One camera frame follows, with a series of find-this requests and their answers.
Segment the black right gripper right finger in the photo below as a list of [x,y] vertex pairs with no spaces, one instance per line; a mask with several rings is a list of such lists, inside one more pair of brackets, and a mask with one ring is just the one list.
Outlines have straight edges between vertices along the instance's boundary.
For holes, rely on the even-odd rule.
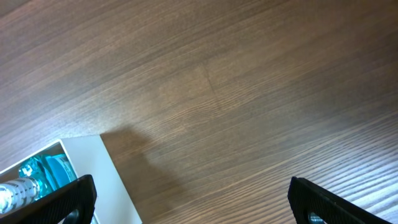
[[292,177],[288,200],[299,224],[389,224],[302,177]]

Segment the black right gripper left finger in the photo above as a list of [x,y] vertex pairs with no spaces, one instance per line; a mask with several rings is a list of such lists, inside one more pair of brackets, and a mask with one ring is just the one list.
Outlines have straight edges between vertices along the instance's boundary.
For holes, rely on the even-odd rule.
[[47,196],[1,218],[1,223],[90,224],[97,198],[91,175],[84,175]]

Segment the blue mouthwash bottle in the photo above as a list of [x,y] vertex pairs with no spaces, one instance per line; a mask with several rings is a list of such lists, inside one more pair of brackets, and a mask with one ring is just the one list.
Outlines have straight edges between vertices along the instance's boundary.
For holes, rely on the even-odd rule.
[[1,182],[1,214],[31,204],[76,180],[66,154],[33,156],[21,163],[17,178]]

